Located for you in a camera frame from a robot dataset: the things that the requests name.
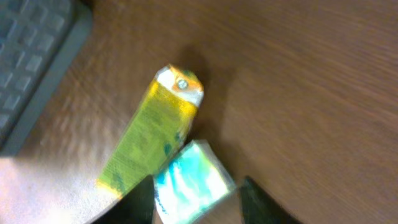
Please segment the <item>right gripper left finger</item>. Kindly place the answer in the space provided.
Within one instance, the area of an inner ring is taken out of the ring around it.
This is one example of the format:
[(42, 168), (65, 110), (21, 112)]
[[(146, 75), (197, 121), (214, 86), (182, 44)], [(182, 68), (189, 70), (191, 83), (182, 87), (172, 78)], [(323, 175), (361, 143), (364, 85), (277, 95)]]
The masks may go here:
[(148, 175), (120, 201), (94, 218), (94, 224), (152, 224), (155, 212), (155, 188)]

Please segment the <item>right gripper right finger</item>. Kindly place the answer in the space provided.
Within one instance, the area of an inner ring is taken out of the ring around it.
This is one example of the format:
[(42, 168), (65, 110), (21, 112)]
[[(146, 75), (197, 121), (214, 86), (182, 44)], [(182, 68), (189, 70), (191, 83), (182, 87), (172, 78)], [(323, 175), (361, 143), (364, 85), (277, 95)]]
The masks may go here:
[(301, 224), (279, 205), (250, 176), (245, 176), (239, 188), (244, 224)]

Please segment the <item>green tissue pack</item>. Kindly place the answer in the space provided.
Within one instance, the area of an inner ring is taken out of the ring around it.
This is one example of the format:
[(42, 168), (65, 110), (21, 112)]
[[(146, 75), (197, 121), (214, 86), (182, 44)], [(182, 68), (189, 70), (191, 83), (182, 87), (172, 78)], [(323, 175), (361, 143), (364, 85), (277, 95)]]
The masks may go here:
[(193, 223), (236, 184), (206, 140), (189, 142), (154, 176), (155, 205), (166, 224)]

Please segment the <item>green tea carton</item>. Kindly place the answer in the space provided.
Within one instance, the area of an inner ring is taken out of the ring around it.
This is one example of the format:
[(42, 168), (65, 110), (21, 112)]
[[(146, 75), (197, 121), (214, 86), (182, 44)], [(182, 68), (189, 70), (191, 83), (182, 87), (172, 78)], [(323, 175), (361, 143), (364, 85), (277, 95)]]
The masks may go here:
[(203, 97), (204, 87), (192, 71), (171, 64), (160, 69), (97, 178), (97, 186), (123, 197), (155, 174), (183, 144)]

